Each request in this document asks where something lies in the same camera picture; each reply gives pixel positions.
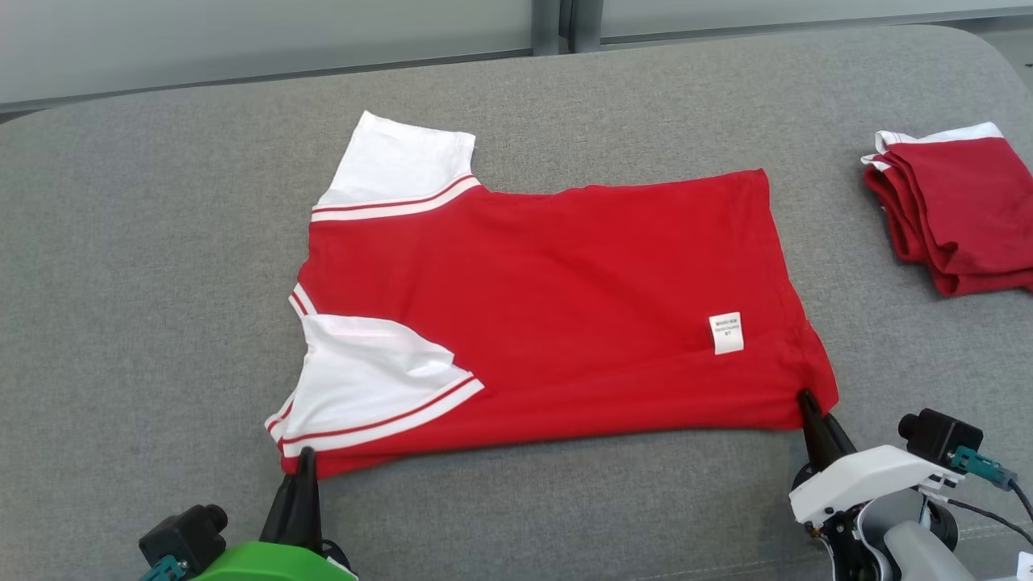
cable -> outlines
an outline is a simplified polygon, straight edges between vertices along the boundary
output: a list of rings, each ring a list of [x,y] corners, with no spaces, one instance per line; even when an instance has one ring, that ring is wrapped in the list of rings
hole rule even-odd
[[[1033,537],[1030,537],[1029,532],[1026,532],[1018,524],[1012,523],[1011,521],[1005,519],[1004,517],[995,515],[994,513],[992,513],[990,511],[984,511],[984,510],[979,509],[977,507],[973,507],[972,504],[968,504],[966,502],[962,502],[961,500],[954,500],[953,498],[947,498],[947,503],[948,504],[953,504],[954,507],[958,507],[958,508],[961,508],[961,509],[965,509],[966,511],[972,511],[973,513],[975,513],[977,515],[982,515],[982,516],[984,516],[984,517],[987,517],[989,519],[994,519],[997,522],[1003,524],[1004,526],[1007,526],[1011,530],[1014,530],[1015,532],[1022,534],[1023,539],[1026,539],[1026,541],[1028,541],[1030,545],[1033,545]]]
[[[1015,496],[1019,496],[1019,500],[1023,503],[1023,507],[1026,508],[1026,513],[1030,516],[1030,520],[1033,520],[1033,506],[1030,506],[1030,499],[1026,496],[1026,493],[1023,492],[1023,489],[1019,488],[1018,482],[1011,480],[1009,481],[1009,484],[1011,484],[1011,490],[1014,491]]]

teal connector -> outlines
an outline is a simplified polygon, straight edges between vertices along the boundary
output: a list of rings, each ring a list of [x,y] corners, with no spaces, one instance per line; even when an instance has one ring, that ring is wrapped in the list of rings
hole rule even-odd
[[[161,560],[149,571],[139,581],[178,581],[187,574],[171,555],[161,557]]]
[[[952,467],[990,481],[1001,490],[1011,490],[1011,482],[1019,481],[1018,475],[1001,466],[1000,462],[980,456],[975,450],[965,446],[959,446],[949,458]]]

white sleeve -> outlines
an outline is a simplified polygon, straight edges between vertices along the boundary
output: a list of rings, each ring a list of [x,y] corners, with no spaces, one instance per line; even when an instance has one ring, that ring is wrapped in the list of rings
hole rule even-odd
[[[474,136],[363,113],[330,189],[316,208],[432,195],[470,175]]]

gray fabric surface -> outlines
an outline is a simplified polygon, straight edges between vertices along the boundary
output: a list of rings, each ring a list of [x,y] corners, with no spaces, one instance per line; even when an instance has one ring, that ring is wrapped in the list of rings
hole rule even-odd
[[[281,476],[261,422],[304,353],[285,299],[364,109],[475,133],[474,170],[500,190],[764,167],[856,444],[899,444],[900,417],[931,406],[1033,477],[1031,297],[939,299],[895,261],[857,161],[877,129],[985,120],[1030,161],[1031,104],[976,37],[899,27],[182,89],[10,121],[0,579],[136,579],[137,538],[198,502],[226,509],[231,544],[256,537]],[[802,439],[685,431],[415,458],[325,482],[324,528],[368,581],[825,579],[786,499]],[[1029,525],[989,485],[960,497]],[[1018,536],[954,513],[974,573],[1013,573]]]

wall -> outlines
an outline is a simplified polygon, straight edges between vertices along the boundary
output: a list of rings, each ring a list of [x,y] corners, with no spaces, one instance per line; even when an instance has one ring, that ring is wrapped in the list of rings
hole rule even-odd
[[[530,48],[527,0],[0,0],[0,103]]]
[[[959,12],[953,18],[971,18],[1030,5],[1030,0],[605,0],[602,36],[912,14],[951,18],[949,12]]]

